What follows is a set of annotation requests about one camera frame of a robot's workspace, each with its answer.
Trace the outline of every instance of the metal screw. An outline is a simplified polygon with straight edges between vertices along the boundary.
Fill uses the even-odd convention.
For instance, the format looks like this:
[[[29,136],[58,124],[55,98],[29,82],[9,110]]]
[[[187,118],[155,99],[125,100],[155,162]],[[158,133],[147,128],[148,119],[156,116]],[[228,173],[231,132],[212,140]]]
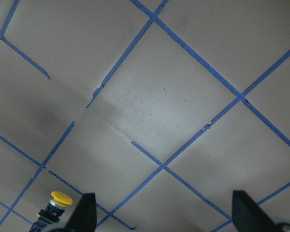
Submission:
[[[290,225],[283,225],[283,226],[282,226],[282,230],[283,230],[284,232],[290,232]]]

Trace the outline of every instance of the gray floor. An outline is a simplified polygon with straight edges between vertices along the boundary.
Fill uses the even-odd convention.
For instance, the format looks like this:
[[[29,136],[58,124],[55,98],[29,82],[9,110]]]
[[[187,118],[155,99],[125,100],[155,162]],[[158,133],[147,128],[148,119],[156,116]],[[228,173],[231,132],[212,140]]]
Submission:
[[[0,232],[95,192],[98,232],[290,222],[290,1],[0,0]]]

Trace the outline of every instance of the blue grid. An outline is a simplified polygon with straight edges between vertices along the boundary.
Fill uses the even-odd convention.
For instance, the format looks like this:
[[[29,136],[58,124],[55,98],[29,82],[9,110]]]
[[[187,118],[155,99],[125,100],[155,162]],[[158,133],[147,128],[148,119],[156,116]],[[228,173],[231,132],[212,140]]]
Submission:
[[[126,204],[132,197],[134,197],[135,194],[137,194],[148,182],[150,182],[151,179],[153,179],[161,170],[166,170],[171,176],[173,176],[175,179],[180,181],[182,184],[184,184],[189,190],[191,190],[196,196],[198,196],[202,201],[204,201],[206,204],[208,204],[213,209],[217,210],[219,213],[221,213],[226,219],[228,219],[227,222],[220,225],[213,231],[219,231],[220,229],[226,227],[230,223],[232,223],[232,218],[226,214],[223,210],[221,210],[219,207],[217,207],[214,203],[210,202],[208,199],[206,199],[202,194],[200,194],[196,189],[194,189],[189,183],[187,183],[184,179],[182,179],[179,175],[174,173],[171,169],[167,167],[176,157],[178,157],[188,146],[190,146],[195,140],[197,140],[200,136],[203,135],[210,127],[215,124],[221,117],[223,117],[230,109],[232,109],[238,102],[243,102],[244,105],[247,106],[247,108],[253,112],[261,121],[263,121],[275,134],[277,134],[288,146],[290,146],[290,139],[285,136],[273,123],[271,123],[257,108],[255,108],[251,103],[247,101],[245,96],[250,93],[258,84],[260,84],[268,75],[270,75],[277,67],[279,67],[285,60],[287,60],[290,57],[290,50],[286,52],[277,62],[275,62],[268,70],[266,70],[259,78],[257,78],[243,93],[240,93],[235,87],[233,87],[222,75],[220,75],[209,63],[207,63],[197,52],[195,52],[188,44],[186,44],[179,36],[177,36],[164,22],[162,22],[158,16],[163,10],[164,6],[167,4],[168,0],[163,0],[162,3],[158,6],[155,12],[151,12],[149,9],[147,9],[140,1],[138,0],[130,0],[138,9],[140,9],[144,14],[146,14],[149,17],[149,20],[146,22],[146,24],[142,27],[142,29],[139,31],[137,36],[133,39],[131,44],[127,47],[127,49],[124,51],[122,56],[119,58],[119,60],[116,62],[114,67],[109,71],[105,79],[102,81],[102,84],[99,88],[97,88],[93,93],[93,98],[91,102],[87,105],[87,108],[90,107],[90,105],[94,102],[94,100],[97,98],[99,93],[102,91],[102,89],[105,87],[105,85],[108,83],[108,81],[112,78],[114,73],[118,70],[120,65],[125,61],[127,56],[130,54],[132,49],[137,45],[139,40],[142,38],[142,36],[147,32],[147,30],[150,28],[150,26],[153,23],[156,23],[158,26],[160,26],[177,44],[179,44],[185,51],[188,52],[193,58],[196,59],[197,62],[199,62],[203,67],[205,67],[219,82],[221,82],[236,98],[228,105],[226,106],[220,113],[218,113],[209,124],[206,124],[200,131],[198,131],[190,140],[188,140],[180,149],[178,149],[170,158],[164,162],[161,163],[157,158],[155,158],[153,155],[151,155],[149,152],[147,152],[144,148],[139,146],[136,142],[132,141],[132,145],[135,146],[137,149],[139,149],[141,152],[143,152],[147,157],[149,157],[152,161],[154,161],[156,164],[159,165],[159,168],[156,169],[143,183],[141,183],[128,197],[126,197],[120,204],[118,204],[112,211],[107,211],[105,208],[103,208],[101,205],[97,204],[97,207],[101,209],[103,212],[105,212],[107,215],[97,224],[97,227],[102,225],[109,217],[114,218],[119,223],[124,225],[130,230],[133,230],[131,226],[129,226],[127,223],[119,219],[118,217],[114,216],[114,213],[121,208],[124,204]],[[20,0],[14,0],[10,11],[2,25],[2,28],[0,30],[0,41],[3,41],[6,45],[8,45],[11,49],[13,49],[15,52],[17,52],[19,55],[21,55],[26,61],[28,61],[31,65],[33,65],[37,70],[39,70],[42,74],[44,74],[48,80],[50,80],[49,75],[47,74],[46,70],[43,69],[39,64],[35,63],[31,58],[29,58],[25,53],[20,51],[17,47],[15,47],[13,44],[11,44],[7,39],[4,38],[4,34],[6,29],[8,28],[8,25],[13,17],[13,14],[19,4]],[[7,145],[11,146],[13,149],[18,151],[21,155],[23,155],[25,158],[29,159],[31,162],[36,164],[39,168],[35,172],[34,177],[29,180],[29,182],[26,184],[26,186],[23,188],[23,190],[20,192],[18,197],[15,199],[13,204],[8,207],[4,203],[0,201],[0,205],[5,207],[7,212],[3,216],[3,218],[0,220],[0,226],[2,223],[6,220],[6,218],[9,216],[10,213],[14,213],[15,215],[18,215],[21,217],[24,221],[32,224],[31,221],[26,219],[21,214],[17,213],[14,208],[17,205],[17,203],[20,201],[20,199],[23,197],[24,193],[29,189],[29,187],[32,185],[32,183],[35,181],[35,179],[39,176],[41,171],[46,168],[46,164],[50,161],[52,156],[55,154],[57,149],[60,147],[60,145],[63,143],[65,138],[69,135],[71,130],[74,127],[74,121],[71,123],[71,125],[66,129],[62,137],[59,139],[59,141],[56,143],[54,148],[51,150],[49,155],[46,157],[46,159],[43,161],[43,163],[39,163],[34,158],[32,158],[30,155],[19,149],[17,146],[12,144],[10,141],[5,139],[3,136],[0,135],[0,139],[4,141]],[[55,174],[53,171],[49,171],[49,173],[54,176],[56,179],[73,189],[78,194],[82,195],[83,193],[76,189],[73,185],[69,184],[65,180],[63,180],[60,176]],[[273,192],[269,196],[262,199],[260,202],[258,202],[259,205],[265,203],[269,199],[275,197],[279,193],[281,193],[283,190],[290,187],[290,182],[287,183],[285,186],[281,187],[277,191]]]

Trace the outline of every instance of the yellow disc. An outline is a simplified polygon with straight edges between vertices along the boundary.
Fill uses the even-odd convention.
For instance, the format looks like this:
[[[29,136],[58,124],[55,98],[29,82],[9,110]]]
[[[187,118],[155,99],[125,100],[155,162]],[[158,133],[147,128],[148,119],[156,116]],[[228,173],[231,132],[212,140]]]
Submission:
[[[51,193],[53,199],[53,202],[55,202],[56,204],[66,207],[68,204],[72,204],[73,201],[71,199],[71,197],[67,196],[66,194],[59,192],[59,191],[53,191]]]

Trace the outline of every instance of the yellow cap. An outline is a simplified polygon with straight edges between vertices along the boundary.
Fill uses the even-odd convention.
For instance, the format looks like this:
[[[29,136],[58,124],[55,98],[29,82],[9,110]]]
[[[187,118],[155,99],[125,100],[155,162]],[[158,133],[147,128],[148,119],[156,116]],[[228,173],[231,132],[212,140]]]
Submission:
[[[51,193],[53,199],[53,202],[55,202],[56,204],[62,206],[62,207],[66,207],[68,204],[72,204],[73,200],[71,199],[71,197],[67,196],[66,194],[59,192],[59,191],[53,191]]]

